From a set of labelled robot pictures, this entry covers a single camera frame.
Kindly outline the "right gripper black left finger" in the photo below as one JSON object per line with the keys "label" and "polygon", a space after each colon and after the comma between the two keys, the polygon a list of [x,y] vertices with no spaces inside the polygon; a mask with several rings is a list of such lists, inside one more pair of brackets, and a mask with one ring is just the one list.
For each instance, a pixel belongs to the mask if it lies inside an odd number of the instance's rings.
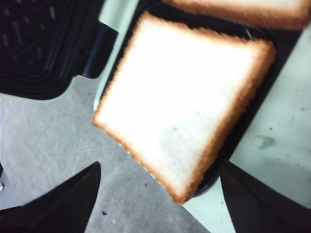
{"label": "right gripper black left finger", "polygon": [[83,233],[96,202],[101,166],[94,162],[41,197],[0,212],[2,233]]}

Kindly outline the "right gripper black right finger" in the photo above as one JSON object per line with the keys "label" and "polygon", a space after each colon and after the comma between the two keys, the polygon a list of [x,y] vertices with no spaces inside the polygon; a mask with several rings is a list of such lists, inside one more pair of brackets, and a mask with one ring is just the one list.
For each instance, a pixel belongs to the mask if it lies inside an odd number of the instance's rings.
{"label": "right gripper black right finger", "polygon": [[228,160],[220,168],[225,203],[237,233],[309,233],[311,211]]}

